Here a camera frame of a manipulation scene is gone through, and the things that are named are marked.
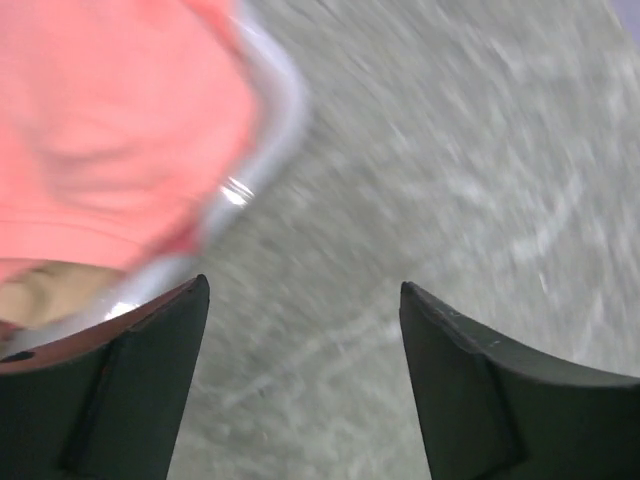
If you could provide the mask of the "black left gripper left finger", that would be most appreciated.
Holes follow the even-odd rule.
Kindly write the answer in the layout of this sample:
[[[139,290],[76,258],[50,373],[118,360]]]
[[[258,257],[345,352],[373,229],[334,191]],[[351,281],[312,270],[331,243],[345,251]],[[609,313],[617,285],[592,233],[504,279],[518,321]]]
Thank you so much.
[[[199,275],[129,313],[2,358],[2,478],[166,478],[208,308]]]

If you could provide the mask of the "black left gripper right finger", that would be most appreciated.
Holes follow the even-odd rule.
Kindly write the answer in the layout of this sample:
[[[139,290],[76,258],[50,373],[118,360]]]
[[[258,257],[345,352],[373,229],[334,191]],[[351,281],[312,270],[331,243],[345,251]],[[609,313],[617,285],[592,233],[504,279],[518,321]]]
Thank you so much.
[[[399,319],[435,479],[635,479],[639,381],[511,339],[412,282]]]

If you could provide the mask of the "salmon pink t-shirt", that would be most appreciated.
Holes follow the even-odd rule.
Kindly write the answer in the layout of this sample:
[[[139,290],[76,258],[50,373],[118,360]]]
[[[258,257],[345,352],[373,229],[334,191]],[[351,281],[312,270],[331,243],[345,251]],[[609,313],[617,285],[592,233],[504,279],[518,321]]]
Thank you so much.
[[[253,141],[234,1],[1,5],[1,275],[128,270]]]

